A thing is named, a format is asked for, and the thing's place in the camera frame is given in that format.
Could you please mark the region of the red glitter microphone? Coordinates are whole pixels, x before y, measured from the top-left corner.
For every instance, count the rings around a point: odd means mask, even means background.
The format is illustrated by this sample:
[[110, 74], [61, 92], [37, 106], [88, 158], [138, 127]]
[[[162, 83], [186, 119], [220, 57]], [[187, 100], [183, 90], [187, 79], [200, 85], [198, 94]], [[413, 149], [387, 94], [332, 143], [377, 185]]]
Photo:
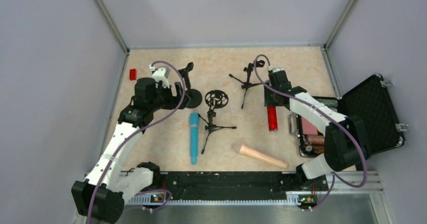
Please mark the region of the red glitter microphone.
[[276, 108], [274, 106], [267, 107], [267, 119], [268, 119], [269, 131], [277, 131], [278, 130], [277, 113], [276, 113]]

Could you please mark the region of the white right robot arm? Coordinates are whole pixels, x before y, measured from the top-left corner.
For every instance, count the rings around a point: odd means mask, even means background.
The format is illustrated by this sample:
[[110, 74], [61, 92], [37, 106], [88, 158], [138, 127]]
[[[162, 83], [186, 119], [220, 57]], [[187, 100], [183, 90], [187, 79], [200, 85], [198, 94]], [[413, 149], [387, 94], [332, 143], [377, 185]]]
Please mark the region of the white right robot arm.
[[338, 172], [357, 164], [363, 168], [359, 184], [347, 182], [353, 188], [361, 188], [368, 178], [366, 160], [370, 157], [369, 139], [364, 122], [358, 117], [348, 117], [320, 103], [301, 87], [292, 87], [281, 67], [268, 68], [265, 89], [271, 95], [273, 105], [284, 106], [305, 118], [325, 137], [324, 152], [296, 167], [302, 183], [326, 174]]

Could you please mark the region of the shock mount tripod stand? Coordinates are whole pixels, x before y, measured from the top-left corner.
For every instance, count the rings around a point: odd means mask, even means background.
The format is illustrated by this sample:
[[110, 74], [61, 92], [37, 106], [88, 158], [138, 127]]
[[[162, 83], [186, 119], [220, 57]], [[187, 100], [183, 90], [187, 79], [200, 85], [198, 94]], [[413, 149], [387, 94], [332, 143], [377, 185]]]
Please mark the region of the shock mount tripod stand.
[[206, 123], [204, 128], [207, 131], [207, 135], [201, 150], [202, 155], [205, 152], [208, 139], [213, 132], [221, 129], [237, 129], [236, 126], [220, 126], [214, 124], [214, 118], [217, 116], [216, 110], [226, 107], [229, 102], [229, 97], [224, 91], [211, 90], [206, 93], [204, 100], [208, 106], [207, 119], [203, 118], [200, 114], [198, 115], [198, 117]]

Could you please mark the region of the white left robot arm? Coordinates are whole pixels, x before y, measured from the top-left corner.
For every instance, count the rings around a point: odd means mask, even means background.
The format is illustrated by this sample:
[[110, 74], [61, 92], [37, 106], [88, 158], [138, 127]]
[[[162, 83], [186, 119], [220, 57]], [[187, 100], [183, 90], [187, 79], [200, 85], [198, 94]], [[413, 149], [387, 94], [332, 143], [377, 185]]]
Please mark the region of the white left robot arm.
[[191, 83], [180, 77], [175, 83], [176, 95], [166, 77], [140, 78], [134, 85], [130, 103], [120, 112], [115, 131], [106, 149], [92, 171], [82, 181], [75, 181], [71, 193], [81, 216], [87, 221], [97, 219], [116, 223], [125, 205], [137, 193], [153, 184], [155, 172], [148, 167], [137, 167], [129, 176], [120, 179], [123, 165], [134, 145], [144, 132], [160, 121], [154, 122], [158, 110], [187, 107], [191, 100]]

